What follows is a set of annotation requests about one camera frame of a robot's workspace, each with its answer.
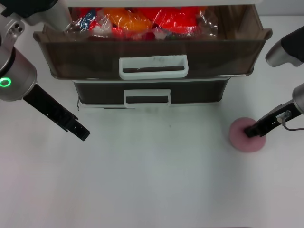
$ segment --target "drawer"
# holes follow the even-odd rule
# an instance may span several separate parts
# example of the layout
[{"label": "drawer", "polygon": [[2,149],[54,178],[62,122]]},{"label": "drawer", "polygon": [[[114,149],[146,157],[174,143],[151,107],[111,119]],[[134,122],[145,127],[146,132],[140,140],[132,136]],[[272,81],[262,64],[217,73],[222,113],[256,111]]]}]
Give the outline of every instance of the drawer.
[{"label": "drawer", "polygon": [[218,102],[222,99],[228,80],[74,81],[74,85],[80,102],[85,105],[138,107],[138,104],[168,106]]},{"label": "drawer", "polygon": [[254,5],[215,6],[214,11],[219,29],[216,39],[71,41],[65,33],[47,27],[35,32],[34,38],[57,79],[122,81],[126,80],[119,73],[122,59],[155,56],[186,56],[188,66],[183,80],[250,75],[272,30],[263,29]]}]

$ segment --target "plastic bag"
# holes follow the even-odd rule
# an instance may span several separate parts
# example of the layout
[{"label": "plastic bag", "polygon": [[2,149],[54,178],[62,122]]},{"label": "plastic bag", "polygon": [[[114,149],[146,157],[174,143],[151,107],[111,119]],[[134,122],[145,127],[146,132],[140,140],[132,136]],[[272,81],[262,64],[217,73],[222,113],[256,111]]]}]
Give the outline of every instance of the plastic bag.
[{"label": "plastic bag", "polygon": [[74,8],[69,32],[124,40],[215,38],[218,21],[210,7]]}]

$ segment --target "plastic drawer unit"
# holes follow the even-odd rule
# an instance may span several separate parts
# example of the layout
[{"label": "plastic drawer unit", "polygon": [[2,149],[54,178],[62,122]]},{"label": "plastic drawer unit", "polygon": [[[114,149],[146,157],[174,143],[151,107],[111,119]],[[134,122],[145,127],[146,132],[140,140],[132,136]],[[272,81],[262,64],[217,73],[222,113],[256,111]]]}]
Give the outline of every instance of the plastic drawer unit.
[{"label": "plastic drawer unit", "polygon": [[52,76],[73,80],[82,104],[131,108],[211,103],[221,100],[231,77],[253,72],[272,36],[254,5],[214,6],[214,13],[214,39],[74,41],[47,27],[34,38]]}]

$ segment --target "cable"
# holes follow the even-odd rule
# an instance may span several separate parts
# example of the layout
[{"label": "cable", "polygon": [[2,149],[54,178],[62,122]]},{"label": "cable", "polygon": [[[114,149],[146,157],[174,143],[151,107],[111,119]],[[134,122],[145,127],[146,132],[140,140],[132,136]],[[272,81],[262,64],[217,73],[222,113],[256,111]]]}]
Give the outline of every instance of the cable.
[{"label": "cable", "polygon": [[288,130],[288,131],[291,131],[291,132],[295,132],[295,131],[301,131],[301,130],[304,130],[304,128],[295,128],[295,129],[290,129],[288,127],[286,127],[286,122],[285,122],[285,119],[283,119],[282,121],[282,126]]}]

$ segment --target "open drawer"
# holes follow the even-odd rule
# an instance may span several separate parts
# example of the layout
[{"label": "open drawer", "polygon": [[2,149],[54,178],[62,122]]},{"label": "open drawer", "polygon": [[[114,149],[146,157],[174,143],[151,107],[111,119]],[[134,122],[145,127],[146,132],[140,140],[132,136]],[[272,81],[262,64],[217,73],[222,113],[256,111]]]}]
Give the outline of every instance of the open drawer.
[{"label": "open drawer", "polygon": [[[215,6],[214,10],[219,22],[216,39],[71,41],[65,33],[47,27],[36,32],[34,38],[52,75],[58,79],[120,81],[176,77],[189,80],[250,75],[272,30],[263,29],[254,5]],[[149,62],[145,57],[167,57],[171,65],[169,69],[147,67],[132,77],[134,71],[130,69]],[[154,77],[145,77],[147,73]]]}]

